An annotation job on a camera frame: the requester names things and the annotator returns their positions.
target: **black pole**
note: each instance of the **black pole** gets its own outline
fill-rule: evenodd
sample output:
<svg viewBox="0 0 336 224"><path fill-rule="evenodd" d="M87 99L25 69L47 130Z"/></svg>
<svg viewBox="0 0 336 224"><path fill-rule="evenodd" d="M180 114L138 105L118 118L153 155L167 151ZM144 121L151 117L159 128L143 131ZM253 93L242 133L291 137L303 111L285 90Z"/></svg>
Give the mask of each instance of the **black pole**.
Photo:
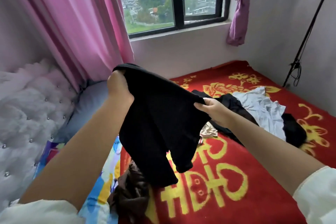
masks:
<svg viewBox="0 0 336 224"><path fill-rule="evenodd" d="M311 20L310 26L309 26L308 31L307 31L307 33L306 33L304 39L303 39L303 42L302 42L302 44L301 44L301 46L300 46L300 49L299 49L299 51L297 52L297 54L296 54L296 56L295 56L295 59L294 59L293 63L291 63L291 69L289 70L289 72L288 72L288 74L287 74L286 80L285 80L285 82L283 83L283 87L286 86L286 83L287 83L289 77L291 76L291 74L292 74L292 72L293 72L293 70L294 70L294 66L295 66L296 63L297 63L297 60L298 60L298 58L299 58L299 56L300 56L300 53L301 53L301 51L302 51L302 48L304 47L304 45L305 45L305 43L306 43L306 41L307 41L307 39L308 39L308 37L309 37L309 33L311 32L311 30L312 30L312 28L313 28L313 26L314 26L314 24L315 24L317 15L319 14L319 12L320 12L320 10L321 10L321 7L322 7L322 5L323 5L323 2L324 2L324 0L321 0L320 4L319 4L318 7L317 7L317 10L316 10L316 12L315 12L315 15L314 15L313 19Z"/></svg>

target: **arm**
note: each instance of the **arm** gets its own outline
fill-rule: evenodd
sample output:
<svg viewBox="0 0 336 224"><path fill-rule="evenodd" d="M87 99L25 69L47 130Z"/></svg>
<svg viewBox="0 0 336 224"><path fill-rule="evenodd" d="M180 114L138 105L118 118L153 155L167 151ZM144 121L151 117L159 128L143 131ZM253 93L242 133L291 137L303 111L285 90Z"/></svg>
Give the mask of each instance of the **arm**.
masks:
<svg viewBox="0 0 336 224"><path fill-rule="evenodd" d="M217 124L230 129L291 195L308 176L324 167L312 156L230 111L217 100L204 100L206 105L195 103L195 107L206 112Z"/></svg>
<svg viewBox="0 0 336 224"><path fill-rule="evenodd" d="M32 182L20 204L66 200L82 208L134 100L122 72L113 72L107 86L105 103Z"/></svg>

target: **white sleeve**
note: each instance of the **white sleeve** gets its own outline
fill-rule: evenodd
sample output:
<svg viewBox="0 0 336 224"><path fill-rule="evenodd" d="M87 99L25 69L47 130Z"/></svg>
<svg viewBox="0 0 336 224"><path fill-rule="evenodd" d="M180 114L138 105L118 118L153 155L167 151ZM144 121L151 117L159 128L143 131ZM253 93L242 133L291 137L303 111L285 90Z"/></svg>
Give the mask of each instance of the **white sleeve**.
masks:
<svg viewBox="0 0 336 224"><path fill-rule="evenodd" d="M77 215L77 209L65 200L36 202L13 205L0 214L0 224L83 224L85 219Z"/></svg>
<svg viewBox="0 0 336 224"><path fill-rule="evenodd" d="M336 169L323 167L296 189L293 198L308 224L331 224L336 220Z"/></svg>

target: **window frame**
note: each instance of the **window frame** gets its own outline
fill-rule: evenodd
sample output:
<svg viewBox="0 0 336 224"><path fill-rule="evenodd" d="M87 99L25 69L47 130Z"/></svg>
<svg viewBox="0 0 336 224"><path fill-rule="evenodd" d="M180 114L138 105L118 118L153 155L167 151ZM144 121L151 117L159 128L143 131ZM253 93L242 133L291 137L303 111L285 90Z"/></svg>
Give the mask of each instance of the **window frame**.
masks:
<svg viewBox="0 0 336 224"><path fill-rule="evenodd" d="M184 0L172 0L173 5L173 14L174 14L174 26L166 27L166 28L159 28L159 29L152 29L137 33L128 34L129 38L136 38L160 33L166 33L170 31L175 31L183 28L191 28L197 26L208 25L211 23L216 22L223 22L226 21L229 17L229 8L230 8L230 1L231 0L216 0L216 10L214 14L203 14L203 15L185 15L184 9ZM203 20L199 22L192 22L185 24L185 20Z"/></svg>

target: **tufted headboard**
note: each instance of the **tufted headboard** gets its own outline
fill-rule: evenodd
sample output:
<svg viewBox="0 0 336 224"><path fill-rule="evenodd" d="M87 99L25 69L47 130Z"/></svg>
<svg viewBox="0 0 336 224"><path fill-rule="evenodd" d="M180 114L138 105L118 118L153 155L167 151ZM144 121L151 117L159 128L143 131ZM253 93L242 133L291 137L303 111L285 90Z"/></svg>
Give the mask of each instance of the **tufted headboard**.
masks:
<svg viewBox="0 0 336 224"><path fill-rule="evenodd" d="M69 119L76 95L47 60L0 72L0 212L31 183L47 140Z"/></svg>

